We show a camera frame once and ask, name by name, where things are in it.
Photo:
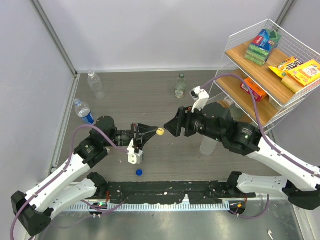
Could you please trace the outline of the yellow bottle cap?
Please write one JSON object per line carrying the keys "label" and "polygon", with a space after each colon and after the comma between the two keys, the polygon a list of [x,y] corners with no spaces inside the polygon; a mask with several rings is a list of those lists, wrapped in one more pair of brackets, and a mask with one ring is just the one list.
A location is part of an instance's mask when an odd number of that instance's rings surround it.
{"label": "yellow bottle cap", "polygon": [[165,134],[165,130],[163,128],[158,128],[156,130],[156,134],[159,135],[159,136],[163,136]]}

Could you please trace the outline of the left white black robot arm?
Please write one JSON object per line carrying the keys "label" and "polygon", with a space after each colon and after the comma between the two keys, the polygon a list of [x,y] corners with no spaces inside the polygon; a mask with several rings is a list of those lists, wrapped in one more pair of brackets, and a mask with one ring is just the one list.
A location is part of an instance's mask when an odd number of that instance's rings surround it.
{"label": "left white black robot arm", "polygon": [[143,159],[143,147],[156,135],[157,126],[132,123],[129,130],[119,130],[110,116],[102,116],[94,125],[81,125],[77,129],[90,128],[89,136],[77,147],[71,147],[67,160],[45,180],[27,192],[16,191],[10,198],[15,215],[10,238],[14,238],[16,222],[34,237],[44,231],[64,209],[90,197],[102,199],[108,189],[106,180],[96,172],[74,187],[70,183],[87,173],[109,153],[112,147],[127,155],[128,162],[139,164]]}

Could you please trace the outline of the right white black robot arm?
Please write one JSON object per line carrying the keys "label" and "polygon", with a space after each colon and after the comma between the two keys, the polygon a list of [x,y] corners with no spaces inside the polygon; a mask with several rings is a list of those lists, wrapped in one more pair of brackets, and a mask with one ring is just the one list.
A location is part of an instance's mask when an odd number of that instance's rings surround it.
{"label": "right white black robot arm", "polygon": [[233,171],[226,182],[226,193],[287,196],[288,201],[305,210],[320,206],[320,169],[309,165],[279,147],[253,125],[235,121],[228,108],[214,102],[202,110],[180,107],[175,117],[164,124],[174,137],[185,129],[186,137],[200,134],[220,142],[232,153],[256,160],[279,176],[254,176]]}

